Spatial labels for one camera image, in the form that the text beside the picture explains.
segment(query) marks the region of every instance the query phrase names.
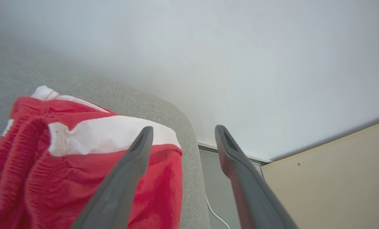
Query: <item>gray sofa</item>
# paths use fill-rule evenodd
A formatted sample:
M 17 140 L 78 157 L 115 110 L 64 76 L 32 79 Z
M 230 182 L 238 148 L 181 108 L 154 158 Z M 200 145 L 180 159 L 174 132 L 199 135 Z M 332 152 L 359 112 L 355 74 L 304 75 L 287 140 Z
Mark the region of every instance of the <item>gray sofa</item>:
M 0 33 L 0 135 L 15 99 L 31 95 L 40 85 L 47 85 L 60 94 L 90 100 L 121 115 L 152 120 L 175 130 L 183 151 L 179 228 L 210 228 L 198 145 L 184 113 L 159 97 L 107 80 L 90 71 L 89 66 Z

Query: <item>floor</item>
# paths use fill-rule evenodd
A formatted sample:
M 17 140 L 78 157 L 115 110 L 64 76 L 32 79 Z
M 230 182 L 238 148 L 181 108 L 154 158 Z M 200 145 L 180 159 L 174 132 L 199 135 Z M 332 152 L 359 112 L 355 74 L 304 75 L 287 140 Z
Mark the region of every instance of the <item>floor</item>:
M 239 216 L 237 215 L 236 202 L 234 201 L 232 186 L 229 178 L 220 168 L 219 156 L 216 152 L 203 149 L 201 155 L 202 171 L 204 173 L 206 195 L 214 212 L 230 226 L 230 229 L 240 229 Z M 252 164 L 261 173 L 256 161 Z M 209 211 L 211 229 L 226 229 L 226 226 Z

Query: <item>red velvet fabric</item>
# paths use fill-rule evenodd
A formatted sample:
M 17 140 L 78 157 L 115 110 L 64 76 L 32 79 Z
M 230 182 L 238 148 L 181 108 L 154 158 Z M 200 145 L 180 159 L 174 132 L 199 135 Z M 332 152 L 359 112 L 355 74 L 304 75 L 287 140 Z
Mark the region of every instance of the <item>red velvet fabric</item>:
M 125 151 L 55 157 L 48 124 L 116 115 L 70 101 L 21 97 L 0 139 L 0 228 L 69 228 Z M 139 180 L 128 228 L 176 229 L 182 202 L 182 151 L 154 145 Z

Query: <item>power cord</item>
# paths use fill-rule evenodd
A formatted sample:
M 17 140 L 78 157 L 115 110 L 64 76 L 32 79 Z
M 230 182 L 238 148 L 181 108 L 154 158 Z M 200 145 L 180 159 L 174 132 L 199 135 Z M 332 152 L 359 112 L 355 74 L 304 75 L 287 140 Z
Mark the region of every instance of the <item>power cord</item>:
M 206 197 L 206 201 L 208 203 L 208 208 L 209 210 L 212 212 L 212 214 L 218 219 L 220 220 L 222 223 L 224 223 L 226 226 L 227 226 L 227 229 L 230 229 L 229 225 L 222 219 L 220 218 L 213 210 L 212 210 L 212 207 L 211 205 L 209 204 L 209 200 L 208 200 L 208 197 Z

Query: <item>folded clothing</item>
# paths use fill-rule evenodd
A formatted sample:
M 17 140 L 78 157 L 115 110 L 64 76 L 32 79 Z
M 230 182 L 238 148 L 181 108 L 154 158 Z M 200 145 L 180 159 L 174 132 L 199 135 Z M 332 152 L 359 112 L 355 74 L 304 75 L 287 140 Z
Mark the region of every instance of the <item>folded clothing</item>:
M 45 86 L 16 100 L 0 138 L 0 228 L 69 228 L 145 126 L 153 127 L 153 147 L 128 228 L 178 228 L 182 151 L 175 132 Z

